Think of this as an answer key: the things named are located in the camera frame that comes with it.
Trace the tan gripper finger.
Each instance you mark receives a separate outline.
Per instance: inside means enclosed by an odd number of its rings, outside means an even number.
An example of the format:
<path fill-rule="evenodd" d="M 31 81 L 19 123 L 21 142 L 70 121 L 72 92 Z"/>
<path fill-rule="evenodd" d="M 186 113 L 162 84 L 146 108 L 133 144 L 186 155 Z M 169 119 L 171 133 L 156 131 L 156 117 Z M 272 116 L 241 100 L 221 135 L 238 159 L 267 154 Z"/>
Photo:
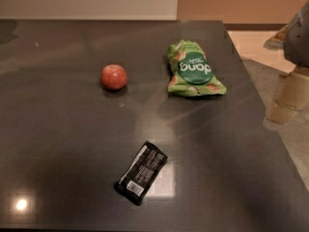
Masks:
<path fill-rule="evenodd" d="M 276 124 L 289 123 L 309 102 L 309 68 L 296 66 L 284 80 L 268 119 Z"/>

